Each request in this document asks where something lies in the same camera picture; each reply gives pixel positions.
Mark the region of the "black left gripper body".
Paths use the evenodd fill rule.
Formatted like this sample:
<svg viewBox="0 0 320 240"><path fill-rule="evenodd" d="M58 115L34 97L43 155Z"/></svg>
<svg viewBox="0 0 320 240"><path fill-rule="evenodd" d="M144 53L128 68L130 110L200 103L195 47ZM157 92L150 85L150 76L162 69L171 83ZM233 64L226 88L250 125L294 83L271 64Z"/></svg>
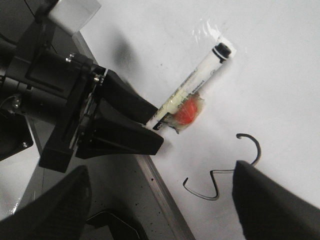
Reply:
<svg viewBox="0 0 320 240"><path fill-rule="evenodd" d="M39 166L64 173L74 153L77 130L95 80L105 68L85 55L51 51L56 25L37 17L16 44L4 45L4 107L54 125Z"/></svg>

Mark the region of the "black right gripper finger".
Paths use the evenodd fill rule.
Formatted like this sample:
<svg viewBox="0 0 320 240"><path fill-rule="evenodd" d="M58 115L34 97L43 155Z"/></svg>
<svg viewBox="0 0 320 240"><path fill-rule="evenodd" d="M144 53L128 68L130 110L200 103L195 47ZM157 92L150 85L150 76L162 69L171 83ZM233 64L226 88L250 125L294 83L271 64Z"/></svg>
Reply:
<svg viewBox="0 0 320 240"><path fill-rule="evenodd" d="M318 240L320 210L238 160L232 198L247 240Z"/></svg>
<svg viewBox="0 0 320 240"><path fill-rule="evenodd" d="M101 96L119 113L143 125L158 111L110 69L104 76Z"/></svg>
<svg viewBox="0 0 320 240"><path fill-rule="evenodd" d="M116 155L155 155L163 137L134 122L94 119L78 141L75 156L81 159Z"/></svg>

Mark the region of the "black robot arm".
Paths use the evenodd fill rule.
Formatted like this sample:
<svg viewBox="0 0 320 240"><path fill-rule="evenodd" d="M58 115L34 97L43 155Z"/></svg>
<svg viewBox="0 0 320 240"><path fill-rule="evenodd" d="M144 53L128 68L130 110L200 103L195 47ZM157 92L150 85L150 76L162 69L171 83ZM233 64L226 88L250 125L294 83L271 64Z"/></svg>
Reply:
<svg viewBox="0 0 320 240"><path fill-rule="evenodd" d="M129 236L319 239L319 1L42 4L0 3L0 102L63 147L0 165L13 212L35 169L84 165L89 219Z"/></svg>

